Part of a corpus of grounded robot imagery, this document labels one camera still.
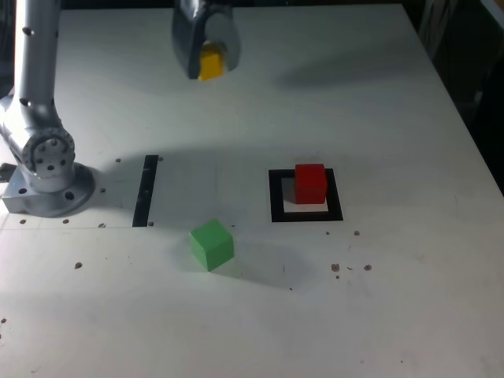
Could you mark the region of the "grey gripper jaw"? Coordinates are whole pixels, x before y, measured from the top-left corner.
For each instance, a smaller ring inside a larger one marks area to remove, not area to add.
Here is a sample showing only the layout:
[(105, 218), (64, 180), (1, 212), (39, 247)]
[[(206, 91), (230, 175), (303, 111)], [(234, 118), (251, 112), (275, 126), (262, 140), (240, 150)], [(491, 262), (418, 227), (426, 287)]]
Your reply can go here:
[(175, 1), (172, 16), (172, 44), (187, 77), (200, 73), (200, 52), (206, 40), (205, 25), (210, 15), (208, 1)]
[(232, 17), (214, 13), (206, 20), (205, 43), (215, 47), (223, 56), (225, 68), (235, 70), (241, 56), (239, 32)]

